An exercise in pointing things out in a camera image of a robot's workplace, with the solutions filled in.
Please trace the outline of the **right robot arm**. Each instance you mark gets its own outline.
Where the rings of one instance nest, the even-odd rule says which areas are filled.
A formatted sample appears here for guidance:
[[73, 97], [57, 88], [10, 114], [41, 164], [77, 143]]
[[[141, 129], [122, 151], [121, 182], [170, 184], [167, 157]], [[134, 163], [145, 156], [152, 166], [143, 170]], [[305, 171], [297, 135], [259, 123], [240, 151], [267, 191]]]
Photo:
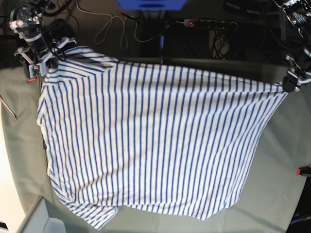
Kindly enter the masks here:
[[66, 0], [59, 9], [50, 0], [27, 0], [21, 7], [14, 9], [9, 16], [9, 28], [27, 45], [16, 51], [24, 68], [38, 64], [43, 56], [52, 55], [51, 64], [65, 61], [66, 55], [60, 45], [61, 39], [74, 37], [72, 27], [61, 18], [56, 18], [48, 25], [44, 24], [44, 17], [57, 17], [64, 10], [68, 10], [72, 1]]

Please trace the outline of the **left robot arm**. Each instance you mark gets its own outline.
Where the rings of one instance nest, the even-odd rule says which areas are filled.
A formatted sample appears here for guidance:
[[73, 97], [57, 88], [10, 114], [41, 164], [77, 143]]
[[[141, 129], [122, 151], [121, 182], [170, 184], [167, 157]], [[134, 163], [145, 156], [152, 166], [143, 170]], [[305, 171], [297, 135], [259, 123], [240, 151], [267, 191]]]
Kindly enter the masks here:
[[311, 82], [311, 2], [309, 0], [274, 0], [279, 11], [297, 30], [302, 39], [301, 45], [290, 47], [277, 36], [268, 19], [265, 20], [267, 30], [286, 55], [287, 73], [282, 81], [284, 92], [299, 91], [301, 86]]

